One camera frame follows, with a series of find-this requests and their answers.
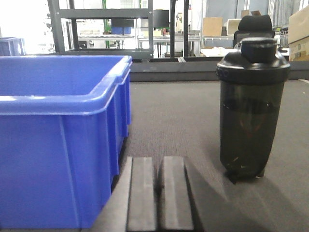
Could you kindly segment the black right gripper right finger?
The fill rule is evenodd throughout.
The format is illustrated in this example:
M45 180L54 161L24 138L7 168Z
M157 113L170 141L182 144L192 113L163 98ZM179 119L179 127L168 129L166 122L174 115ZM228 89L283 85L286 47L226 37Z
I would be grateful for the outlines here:
M193 231L182 157L165 156L160 167L159 226L162 231Z

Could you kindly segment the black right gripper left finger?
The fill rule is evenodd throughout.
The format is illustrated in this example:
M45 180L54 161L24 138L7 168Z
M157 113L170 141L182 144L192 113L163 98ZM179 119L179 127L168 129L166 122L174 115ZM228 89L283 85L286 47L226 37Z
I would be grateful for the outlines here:
M157 229L154 175L151 157L133 159L126 228L128 232L155 232Z

